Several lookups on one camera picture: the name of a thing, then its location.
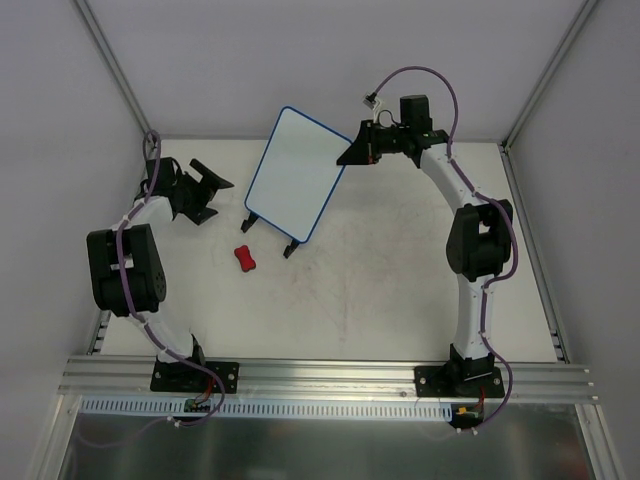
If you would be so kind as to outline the blue-framed whiteboard with stand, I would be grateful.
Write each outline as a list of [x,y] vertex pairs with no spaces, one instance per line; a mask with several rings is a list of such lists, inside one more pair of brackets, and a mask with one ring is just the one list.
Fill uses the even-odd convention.
[[336,164],[351,140],[292,107],[276,119],[249,184],[241,231],[262,220],[290,238],[289,258],[307,243],[344,172]]

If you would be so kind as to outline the red bone-shaped eraser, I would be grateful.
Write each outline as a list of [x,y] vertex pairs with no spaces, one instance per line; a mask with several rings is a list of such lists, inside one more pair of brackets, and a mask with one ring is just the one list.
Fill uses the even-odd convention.
[[257,266],[247,245],[241,245],[234,249],[234,256],[238,260],[243,273],[254,270]]

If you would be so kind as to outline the right aluminium frame post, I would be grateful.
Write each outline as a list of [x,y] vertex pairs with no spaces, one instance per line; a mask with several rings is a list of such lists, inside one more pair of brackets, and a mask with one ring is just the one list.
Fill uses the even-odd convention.
[[508,153],[515,144],[515,141],[523,131],[529,118],[542,100],[543,95],[551,85],[564,60],[599,4],[599,0],[584,0],[580,2],[578,10],[573,15],[560,40],[554,47],[523,106],[518,111],[515,120],[500,143],[506,153]]

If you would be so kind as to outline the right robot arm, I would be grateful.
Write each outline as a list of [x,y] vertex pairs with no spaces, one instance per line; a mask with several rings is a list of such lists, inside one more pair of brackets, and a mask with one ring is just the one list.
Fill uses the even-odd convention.
[[501,398],[505,390],[496,366],[500,357],[490,344],[490,310],[504,266],[517,264],[513,207],[473,186],[453,157],[450,135],[434,128],[427,96],[404,96],[399,106],[400,119],[389,126],[377,118],[362,121],[336,163],[374,165],[386,154],[403,154],[434,182],[454,214],[445,253],[458,280],[456,333],[443,365],[415,368],[416,394]]

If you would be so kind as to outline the aluminium mounting rail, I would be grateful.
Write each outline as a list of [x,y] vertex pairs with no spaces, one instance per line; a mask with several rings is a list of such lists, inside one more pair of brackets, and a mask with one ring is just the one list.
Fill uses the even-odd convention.
[[[424,377],[415,362],[239,359],[238,394],[287,400],[414,400]],[[147,394],[152,356],[78,355],[68,359],[60,394]],[[598,404],[590,369],[579,364],[515,363],[511,400]]]

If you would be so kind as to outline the aluminium frame post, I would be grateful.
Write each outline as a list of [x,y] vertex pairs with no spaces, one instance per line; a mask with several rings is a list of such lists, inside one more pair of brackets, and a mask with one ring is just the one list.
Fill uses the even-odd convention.
[[87,0],[72,0],[71,4],[86,28],[101,61],[119,91],[119,94],[132,115],[136,125],[142,132],[150,130],[151,124],[145,115],[90,2]]
[[529,118],[542,100],[543,95],[551,85],[564,60],[599,4],[599,0],[584,0],[580,2],[578,10],[573,15],[560,40],[554,47],[523,106],[518,111],[515,120],[500,143],[506,153],[508,153],[515,144],[515,141],[523,131]]

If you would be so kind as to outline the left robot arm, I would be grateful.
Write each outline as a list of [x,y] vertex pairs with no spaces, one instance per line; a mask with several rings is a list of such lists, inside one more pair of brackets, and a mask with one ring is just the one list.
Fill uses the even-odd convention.
[[88,234],[92,292],[100,309],[129,319],[152,344],[152,391],[234,394],[238,363],[207,360],[195,336],[163,304],[167,280],[155,233],[179,215],[195,225],[211,219],[217,212],[209,203],[232,186],[197,159],[189,165],[199,179],[172,157],[147,161],[148,177],[132,209],[116,225]]

